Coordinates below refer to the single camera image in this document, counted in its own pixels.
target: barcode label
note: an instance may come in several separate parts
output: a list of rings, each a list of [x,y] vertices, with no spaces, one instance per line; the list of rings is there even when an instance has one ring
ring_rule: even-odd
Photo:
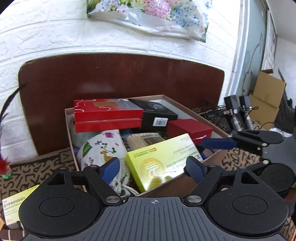
[[[155,117],[153,121],[153,126],[166,126],[168,123],[168,118]]]

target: black box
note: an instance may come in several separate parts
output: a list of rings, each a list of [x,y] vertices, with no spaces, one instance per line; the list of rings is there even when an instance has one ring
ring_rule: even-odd
[[[143,111],[141,129],[147,131],[164,131],[166,132],[168,121],[178,119],[178,115],[167,107],[157,102],[129,99]]]
[[[239,103],[237,101],[237,96],[236,95],[230,95],[230,96],[224,97],[224,102],[225,102],[225,105],[226,105],[226,109],[227,110],[234,111],[234,110],[238,110],[239,109]]]
[[[240,102],[241,108],[243,108],[244,110],[250,109],[252,107],[250,96],[247,96],[247,95],[240,96],[239,102]]]

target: plastic bag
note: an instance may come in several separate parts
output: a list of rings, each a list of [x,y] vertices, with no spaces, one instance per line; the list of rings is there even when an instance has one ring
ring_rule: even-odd
[[[211,1],[87,0],[87,14],[152,34],[205,42]]]

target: cloth bag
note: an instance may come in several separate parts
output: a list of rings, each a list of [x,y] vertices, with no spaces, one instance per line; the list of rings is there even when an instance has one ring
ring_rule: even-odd
[[[117,176],[110,183],[110,187],[122,198],[138,195],[138,192],[128,186],[130,170],[127,167],[124,157],[127,154],[119,130],[102,131],[83,144],[77,154],[80,170],[94,164],[102,166],[113,157],[120,161],[120,170]]]

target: white squiggle pattern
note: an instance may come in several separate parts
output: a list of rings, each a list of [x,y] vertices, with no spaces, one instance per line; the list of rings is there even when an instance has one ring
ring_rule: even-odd
[[[108,108],[108,110],[106,110],[106,111],[111,110],[111,108],[110,107],[107,107],[107,106],[99,106],[99,108]]]
[[[124,101],[124,104],[126,105],[126,108],[127,109],[130,109],[130,110],[138,110],[137,108],[130,108],[130,106],[127,104],[128,102],[130,102],[128,99],[108,100],[107,102],[118,102],[120,100],[123,100]]]
[[[207,135],[204,135],[203,137],[195,138],[194,140],[197,140],[197,139],[203,139],[203,138],[205,138],[205,137],[207,137]]]
[[[82,102],[93,102],[93,101],[96,101],[96,99],[91,99],[91,100],[79,100],[79,101],[76,103],[76,106],[74,106],[74,109],[75,109],[75,111],[77,111],[77,110],[81,110],[82,112],[84,112],[84,110],[82,110],[82,109],[76,109],[76,107],[78,107],[78,105],[79,105],[80,103],[82,103]]]

